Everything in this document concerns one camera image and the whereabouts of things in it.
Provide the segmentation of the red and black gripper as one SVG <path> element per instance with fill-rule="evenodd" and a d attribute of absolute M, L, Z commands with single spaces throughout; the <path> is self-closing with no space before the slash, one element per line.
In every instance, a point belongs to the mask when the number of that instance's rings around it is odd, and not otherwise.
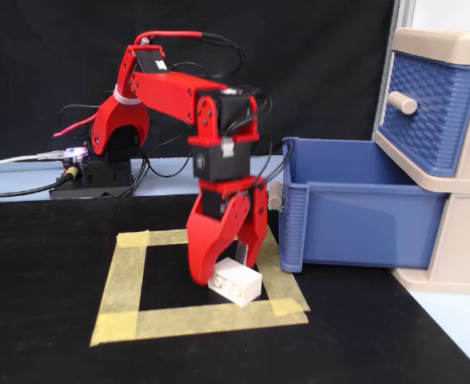
<path fill-rule="evenodd" d="M 198 179 L 198 195 L 186 223 L 189 272 L 205 286 L 219 255 L 237 236 L 237 260 L 252 268 L 267 231 L 268 194 L 262 177 Z"/>

